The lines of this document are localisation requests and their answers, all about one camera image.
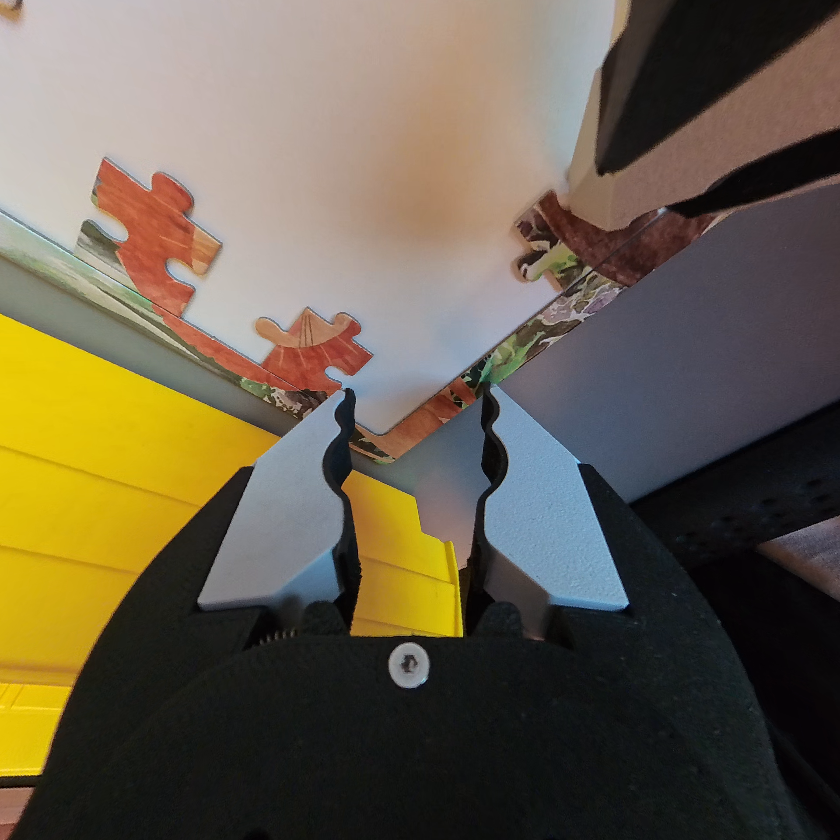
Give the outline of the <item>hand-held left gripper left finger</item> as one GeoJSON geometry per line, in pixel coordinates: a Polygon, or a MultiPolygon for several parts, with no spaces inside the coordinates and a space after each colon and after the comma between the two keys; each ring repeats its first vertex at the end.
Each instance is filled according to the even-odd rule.
{"type": "Polygon", "coordinates": [[[352,624],[361,563],[342,485],[352,470],[354,406],[350,388],[333,393],[257,458],[200,608],[268,607],[288,628],[324,601],[352,624]]]}

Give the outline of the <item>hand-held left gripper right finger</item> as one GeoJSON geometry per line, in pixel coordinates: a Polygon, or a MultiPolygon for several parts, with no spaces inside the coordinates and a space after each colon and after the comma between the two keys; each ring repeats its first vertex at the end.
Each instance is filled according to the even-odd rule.
{"type": "Polygon", "coordinates": [[[472,634],[490,601],[510,602],[544,638],[556,606],[617,612],[623,583],[578,460],[496,385],[484,391],[480,495],[466,596],[472,634]]]}

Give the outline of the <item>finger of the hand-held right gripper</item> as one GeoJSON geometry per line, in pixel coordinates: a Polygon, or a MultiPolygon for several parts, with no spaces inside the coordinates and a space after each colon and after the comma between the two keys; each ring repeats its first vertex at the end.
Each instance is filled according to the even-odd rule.
{"type": "Polygon", "coordinates": [[[767,66],[626,169],[598,175],[595,73],[568,180],[572,213],[604,230],[704,193],[779,148],[838,127],[838,66],[767,66]]]}

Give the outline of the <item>brown green puzzle piece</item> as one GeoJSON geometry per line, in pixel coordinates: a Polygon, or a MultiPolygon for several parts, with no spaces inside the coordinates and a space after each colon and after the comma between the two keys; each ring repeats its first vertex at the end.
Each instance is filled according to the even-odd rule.
{"type": "Polygon", "coordinates": [[[604,230],[575,216],[550,189],[515,222],[523,240],[523,253],[515,266],[525,281],[547,277],[558,291],[566,291],[594,270],[606,270],[610,279],[618,270],[608,268],[611,259],[629,246],[665,213],[660,208],[634,219],[630,225],[604,230]]]}

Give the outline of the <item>yellow plastic bin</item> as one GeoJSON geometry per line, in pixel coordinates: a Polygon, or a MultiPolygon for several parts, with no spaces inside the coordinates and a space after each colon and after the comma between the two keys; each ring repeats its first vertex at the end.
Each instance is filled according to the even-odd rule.
{"type": "MultiPolygon", "coordinates": [[[[268,607],[197,604],[257,458],[278,440],[2,317],[2,779],[42,771],[61,712],[120,604],[122,642],[94,731],[230,651],[296,635],[268,607]]],[[[354,636],[461,637],[450,542],[415,499],[350,472],[354,636]]]]}

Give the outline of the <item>jigsaw puzzle board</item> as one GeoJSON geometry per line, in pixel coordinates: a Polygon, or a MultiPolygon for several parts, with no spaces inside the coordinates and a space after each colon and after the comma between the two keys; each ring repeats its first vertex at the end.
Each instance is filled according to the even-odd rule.
{"type": "Polygon", "coordinates": [[[302,419],[259,318],[340,312],[372,353],[351,445],[392,463],[713,227],[664,215],[568,290],[517,219],[565,172],[613,2],[2,2],[2,256],[302,419]],[[176,317],[117,258],[108,159],[222,247],[176,317]]]}

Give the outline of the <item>red tan puzzle piece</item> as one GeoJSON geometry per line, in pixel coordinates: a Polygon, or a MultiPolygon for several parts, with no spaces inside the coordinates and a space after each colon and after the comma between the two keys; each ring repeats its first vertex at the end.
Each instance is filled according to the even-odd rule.
{"type": "Polygon", "coordinates": [[[258,318],[255,330],[274,346],[261,367],[299,391],[330,395],[340,384],[325,374],[327,368],[354,375],[372,358],[370,351],[354,341],[361,326],[346,312],[329,321],[305,308],[288,331],[268,318],[258,318]]]}

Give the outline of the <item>black perforated panel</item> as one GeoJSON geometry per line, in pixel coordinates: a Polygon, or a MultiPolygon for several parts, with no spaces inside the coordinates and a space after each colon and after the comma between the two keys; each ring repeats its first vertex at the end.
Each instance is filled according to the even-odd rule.
{"type": "Polygon", "coordinates": [[[839,404],[632,504],[687,569],[839,513],[839,404]]]}

